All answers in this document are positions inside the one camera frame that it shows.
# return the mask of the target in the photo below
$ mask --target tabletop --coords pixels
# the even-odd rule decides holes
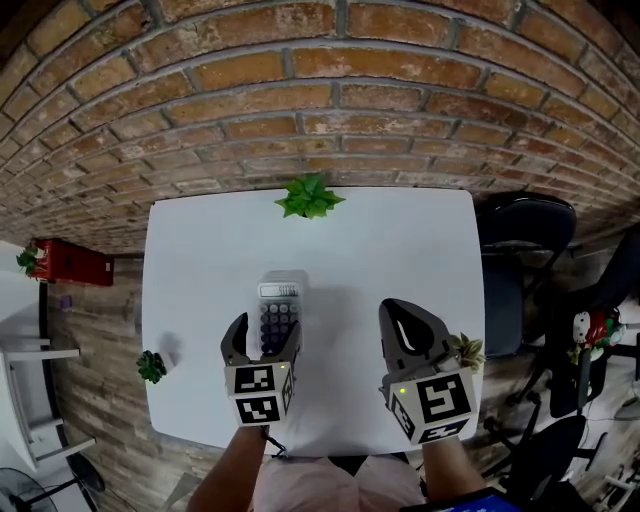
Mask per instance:
[[[306,271],[304,348],[295,395],[271,434],[293,455],[415,449],[378,391],[387,373],[378,307],[388,297],[439,316],[452,334],[484,337],[480,247],[471,196],[461,190],[340,188],[328,217],[282,218],[283,190],[156,203],[147,232],[142,337],[176,367],[147,384],[153,427],[225,447],[237,424],[220,342],[256,307],[271,270]],[[482,372],[474,376],[480,403]],[[460,434],[471,437],[477,417]]]
[[[0,349],[0,434],[22,457],[29,468],[36,471],[35,459],[31,454],[23,430],[25,426],[21,423],[21,413],[17,409],[10,372],[9,362]]]

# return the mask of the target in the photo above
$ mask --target wooden floor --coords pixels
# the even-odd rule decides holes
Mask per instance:
[[[79,358],[55,362],[56,396],[70,440],[86,435],[97,440],[84,453],[110,489],[95,497],[101,511],[128,510],[120,498],[138,512],[156,511],[184,473],[204,476],[221,453],[219,448],[158,434],[151,427],[145,386],[135,365],[142,350],[142,266],[142,260],[118,260],[111,288],[61,284],[49,287],[52,344],[55,348],[79,347],[82,353]],[[579,273],[581,278],[587,275],[584,269]],[[567,272],[564,277],[570,281],[575,276]],[[640,308],[636,319],[623,319],[640,322]],[[522,430],[532,406],[522,404],[508,409],[503,403],[507,395],[524,385],[531,361],[530,356],[520,356],[487,363],[481,422],[487,415],[493,415],[515,433]],[[607,419],[633,396],[631,380],[631,363],[613,358],[605,392],[586,411],[594,421],[590,422],[589,435],[583,441],[585,447],[595,444],[601,432],[610,433],[604,456],[591,471],[585,473],[582,462],[574,464],[573,481],[590,501],[598,496],[603,475],[627,462],[640,443],[640,422]],[[546,395],[544,382],[538,390]],[[545,408],[540,428],[552,421]],[[480,469],[506,454],[506,449],[495,444],[481,427],[467,447]],[[185,507],[186,498],[172,510]]]

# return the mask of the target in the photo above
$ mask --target chair back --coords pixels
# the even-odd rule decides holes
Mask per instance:
[[[529,242],[554,253],[564,251],[576,227],[573,207],[560,199],[531,192],[496,194],[478,209],[480,246]]]
[[[564,418],[518,445],[507,494],[518,502],[537,501],[559,482],[577,453],[586,423],[584,416]]]
[[[640,223],[629,228],[598,282],[589,309],[616,308],[640,281]]]

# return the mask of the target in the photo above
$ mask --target black cable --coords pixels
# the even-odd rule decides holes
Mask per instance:
[[[269,441],[273,446],[275,446],[276,448],[278,448],[278,450],[280,450],[278,453],[276,453],[274,455],[274,457],[276,458],[288,458],[287,455],[287,449],[285,448],[284,445],[280,444],[278,441],[276,441],[273,437],[271,437],[269,435],[269,426],[268,425],[262,425],[260,427],[260,431],[262,432],[262,437],[263,439],[266,439],[267,441]]]

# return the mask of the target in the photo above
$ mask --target green succulent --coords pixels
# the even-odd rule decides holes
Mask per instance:
[[[464,333],[460,333],[459,338],[451,335],[451,345],[460,353],[460,364],[471,368],[473,373],[477,373],[480,370],[480,366],[487,360],[480,353],[482,344],[482,340],[470,340]]]
[[[284,216],[300,215],[313,219],[314,217],[326,217],[327,210],[344,201],[332,191],[325,190],[322,175],[314,174],[296,178],[289,182],[285,188],[289,195],[284,199],[275,201],[284,208]]]
[[[167,374],[167,369],[162,362],[160,354],[153,354],[149,350],[145,350],[136,362],[138,365],[138,373],[144,380],[148,380],[157,384],[160,379]]]
[[[16,261],[24,273],[30,276],[38,268],[37,247],[27,247],[18,256]]]

